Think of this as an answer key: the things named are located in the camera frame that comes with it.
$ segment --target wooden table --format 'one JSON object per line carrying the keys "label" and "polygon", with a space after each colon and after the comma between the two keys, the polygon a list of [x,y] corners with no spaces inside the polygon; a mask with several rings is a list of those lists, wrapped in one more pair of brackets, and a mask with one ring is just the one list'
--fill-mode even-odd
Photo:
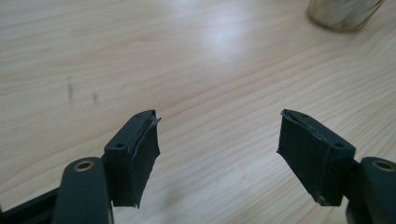
{"label": "wooden table", "polygon": [[0,202],[60,184],[133,114],[156,109],[141,208],[116,223],[346,223],[276,154],[283,108],[396,161],[396,2],[358,33],[307,0],[0,2]]}

